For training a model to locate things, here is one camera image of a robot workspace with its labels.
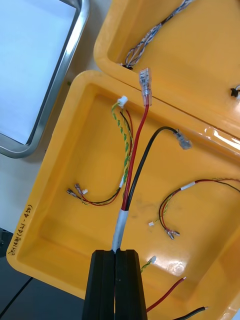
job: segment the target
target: white surface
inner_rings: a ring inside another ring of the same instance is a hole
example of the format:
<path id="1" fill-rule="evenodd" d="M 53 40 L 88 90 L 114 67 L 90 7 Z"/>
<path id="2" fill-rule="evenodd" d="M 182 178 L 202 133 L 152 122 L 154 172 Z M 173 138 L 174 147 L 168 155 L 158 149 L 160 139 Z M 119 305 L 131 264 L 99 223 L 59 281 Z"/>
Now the white surface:
<path id="1" fill-rule="evenodd" d="M 0 133 L 27 143 L 75 12 L 59 0 L 0 2 Z"/>

